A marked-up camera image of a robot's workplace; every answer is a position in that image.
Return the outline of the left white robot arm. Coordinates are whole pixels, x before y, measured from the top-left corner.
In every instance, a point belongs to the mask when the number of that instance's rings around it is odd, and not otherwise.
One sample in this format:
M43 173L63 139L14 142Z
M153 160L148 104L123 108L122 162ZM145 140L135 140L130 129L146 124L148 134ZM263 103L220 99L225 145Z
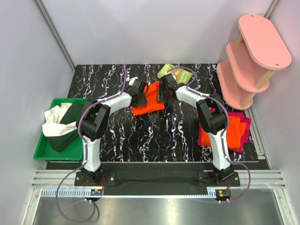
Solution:
M98 170L100 161L100 140L107 128L109 116L126 107L138 107L147 104L146 93L149 86L146 82L134 77L122 91L103 99L87 99L76 127L83 143L82 170L86 172L85 180L92 186L101 181Z

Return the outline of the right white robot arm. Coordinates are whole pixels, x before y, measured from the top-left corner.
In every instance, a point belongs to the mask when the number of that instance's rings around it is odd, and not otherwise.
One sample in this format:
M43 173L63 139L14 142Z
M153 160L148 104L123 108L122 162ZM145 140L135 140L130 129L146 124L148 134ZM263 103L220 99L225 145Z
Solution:
M213 154L214 183L223 186L229 179L231 162L226 141L229 116L220 96L198 92L183 83L177 83L172 74L160 78L158 99L163 102L181 101L197 109L201 128L209 135Z

